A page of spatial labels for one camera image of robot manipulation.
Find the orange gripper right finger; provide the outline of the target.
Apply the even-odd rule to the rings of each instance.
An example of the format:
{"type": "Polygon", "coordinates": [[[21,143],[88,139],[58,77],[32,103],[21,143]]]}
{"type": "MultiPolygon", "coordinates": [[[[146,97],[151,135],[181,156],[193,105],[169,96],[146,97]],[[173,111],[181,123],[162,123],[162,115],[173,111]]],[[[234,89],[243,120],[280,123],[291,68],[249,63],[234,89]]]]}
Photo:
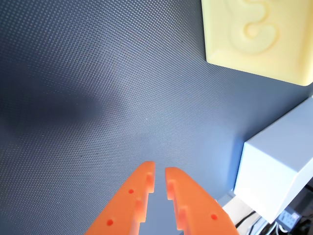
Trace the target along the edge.
{"type": "Polygon", "coordinates": [[[186,172],[165,169],[168,200],[173,201],[176,225],[185,235],[237,235],[238,231],[219,203],[186,172]]]}

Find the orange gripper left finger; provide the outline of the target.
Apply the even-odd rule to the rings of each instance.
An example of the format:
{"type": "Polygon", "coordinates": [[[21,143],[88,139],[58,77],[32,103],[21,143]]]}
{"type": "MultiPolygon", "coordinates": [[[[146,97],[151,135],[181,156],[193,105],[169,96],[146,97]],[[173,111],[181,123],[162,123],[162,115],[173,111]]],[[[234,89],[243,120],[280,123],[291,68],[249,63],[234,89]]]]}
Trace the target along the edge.
{"type": "Polygon", "coordinates": [[[98,215],[87,235],[137,235],[155,190],[155,162],[142,163],[98,215]]]}

